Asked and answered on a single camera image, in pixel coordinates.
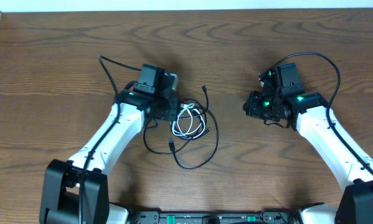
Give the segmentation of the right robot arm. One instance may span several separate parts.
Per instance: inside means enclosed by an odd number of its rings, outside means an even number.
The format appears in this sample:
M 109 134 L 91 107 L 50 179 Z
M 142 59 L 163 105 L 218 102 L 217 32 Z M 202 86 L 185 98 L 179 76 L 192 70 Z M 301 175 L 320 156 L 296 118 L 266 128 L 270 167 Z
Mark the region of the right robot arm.
M 261 91 L 250 93 L 243 110 L 266 125 L 287 122 L 318 152 L 335 176 L 342 198 L 337 207 L 314 203 L 287 223 L 373 223 L 373 158 L 335 117 L 320 93 L 307 93 L 295 63 L 274 65 L 259 75 Z

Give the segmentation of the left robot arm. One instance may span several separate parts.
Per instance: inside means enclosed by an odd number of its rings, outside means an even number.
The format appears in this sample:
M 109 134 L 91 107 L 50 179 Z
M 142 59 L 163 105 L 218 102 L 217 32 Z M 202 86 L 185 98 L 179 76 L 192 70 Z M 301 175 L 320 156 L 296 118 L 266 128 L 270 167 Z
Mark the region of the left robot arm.
M 147 120 L 176 119 L 177 83 L 175 73 L 144 64 L 135 82 L 115 91 L 110 114 L 89 142 L 47 166 L 40 223 L 126 223 L 129 211 L 109 201 L 108 176 Z

